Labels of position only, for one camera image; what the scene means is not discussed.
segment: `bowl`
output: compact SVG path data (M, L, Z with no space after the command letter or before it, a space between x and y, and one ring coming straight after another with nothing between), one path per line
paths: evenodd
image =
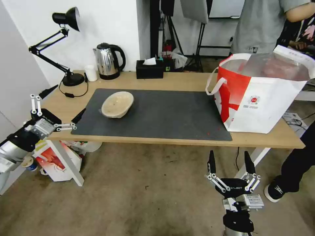
M110 95L102 105L101 113L109 118L122 118L134 102L134 96L125 91Z

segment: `sneaker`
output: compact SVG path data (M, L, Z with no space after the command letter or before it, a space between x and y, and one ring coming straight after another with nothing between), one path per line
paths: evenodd
M266 198L274 203L279 201L285 194L285 192L279 187L279 185L275 183L275 181L272 181L271 184L268 184L263 192Z

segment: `lamp arm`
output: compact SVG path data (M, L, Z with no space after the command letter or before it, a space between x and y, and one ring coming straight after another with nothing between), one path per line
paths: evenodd
M45 57L44 55L42 55L40 52L48 47L50 47L51 45L59 42L60 40L66 38L68 36L68 29L67 28L62 28L61 30L59 30L57 33L53 34L52 36L48 37L47 39L44 39L43 41L39 42L38 44L34 45L34 46L30 46L29 47L29 52L31 52L32 54L38 56L39 58L43 59L44 61L48 62L49 64L53 65L54 67L57 67L59 70L63 71L66 73L66 75L70 74L70 68L66 68L56 62L54 62L53 60ZM47 44L45 47L38 49L37 47L41 46L44 42L48 41L49 39L57 36L58 34L63 34L63 37L55 40L54 42L51 42L49 44Z

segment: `red and white bag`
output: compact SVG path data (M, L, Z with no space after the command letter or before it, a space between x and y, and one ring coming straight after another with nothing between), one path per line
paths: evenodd
M208 86L218 69L212 92ZM315 78L315 61L277 46L271 54L233 54L208 78L206 93L214 95L228 131L268 133L306 82Z

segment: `desk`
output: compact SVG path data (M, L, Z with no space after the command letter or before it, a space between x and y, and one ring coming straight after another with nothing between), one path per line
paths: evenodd
M165 72L163 79L137 80L135 72L122 72L114 80L97 80L89 83L89 91L83 97L67 98L59 90L55 90L44 102L43 108L48 109L59 117L63 123L71 120L87 105L95 89L143 89L143 90L175 90L175 91L204 91L209 74L207 73L175 73ZM210 89L215 85L215 81L210 84ZM86 88L86 84L76 87L62 87L63 92L81 94ZM216 140L181 140L181 139L159 139L140 137L109 137L93 135L72 135L70 130L54 132L48 137L48 144L55 151L61 162L73 173L73 178L78 185L83 185L83 178L77 171L68 155L63 150L59 140L80 140L95 142L115 142L115 143L145 143L145 144L172 144L172 145L199 145L199 146L227 146L227 147L254 147L251 154L255 166L270 150L270 148L303 148L303 142L295 135L294 131L281 119L269 134L231 132L232 141ZM240 178L245 173L243 166L236 178Z

